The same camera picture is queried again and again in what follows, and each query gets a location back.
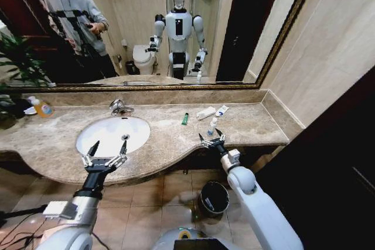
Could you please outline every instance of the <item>chrome faucet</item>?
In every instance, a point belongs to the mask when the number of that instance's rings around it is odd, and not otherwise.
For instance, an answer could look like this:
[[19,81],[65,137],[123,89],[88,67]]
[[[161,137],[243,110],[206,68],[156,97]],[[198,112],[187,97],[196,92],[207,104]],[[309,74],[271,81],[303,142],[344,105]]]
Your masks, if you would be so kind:
[[120,99],[114,100],[110,104],[110,110],[112,110],[111,115],[118,115],[118,114],[124,114],[126,112],[133,112],[134,109],[130,107],[126,107],[124,105],[124,102]]

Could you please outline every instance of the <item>person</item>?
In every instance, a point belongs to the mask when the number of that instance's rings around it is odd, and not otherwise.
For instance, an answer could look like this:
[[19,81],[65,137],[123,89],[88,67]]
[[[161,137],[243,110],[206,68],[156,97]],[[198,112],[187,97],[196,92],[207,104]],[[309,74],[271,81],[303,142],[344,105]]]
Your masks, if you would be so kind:
[[100,33],[108,30],[108,21],[93,0],[44,0],[47,10],[58,17],[52,24],[66,37],[85,68],[88,80],[117,76]]

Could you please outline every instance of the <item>trash can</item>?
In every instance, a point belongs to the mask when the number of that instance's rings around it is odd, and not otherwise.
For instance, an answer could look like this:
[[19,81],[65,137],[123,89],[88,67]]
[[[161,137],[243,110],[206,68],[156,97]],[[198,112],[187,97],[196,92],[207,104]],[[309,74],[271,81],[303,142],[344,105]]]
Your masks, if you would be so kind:
[[216,181],[209,181],[199,194],[198,206],[202,214],[209,218],[220,216],[229,206],[227,189]]
[[139,69],[135,66],[134,61],[127,61],[125,67],[128,74],[139,74]]

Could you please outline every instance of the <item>toilet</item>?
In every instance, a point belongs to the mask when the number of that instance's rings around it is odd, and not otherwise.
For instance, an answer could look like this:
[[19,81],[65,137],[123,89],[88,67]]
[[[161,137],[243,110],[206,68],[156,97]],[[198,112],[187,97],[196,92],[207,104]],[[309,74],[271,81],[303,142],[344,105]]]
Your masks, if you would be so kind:
[[152,74],[155,62],[155,52],[145,52],[148,45],[135,45],[133,48],[133,60],[140,74]]

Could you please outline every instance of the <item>wall mirror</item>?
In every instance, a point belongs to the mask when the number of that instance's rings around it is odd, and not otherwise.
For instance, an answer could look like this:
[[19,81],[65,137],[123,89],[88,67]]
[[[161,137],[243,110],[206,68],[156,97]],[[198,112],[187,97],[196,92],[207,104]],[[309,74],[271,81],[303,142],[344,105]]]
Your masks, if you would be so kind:
[[9,92],[259,88],[304,0],[0,0]]

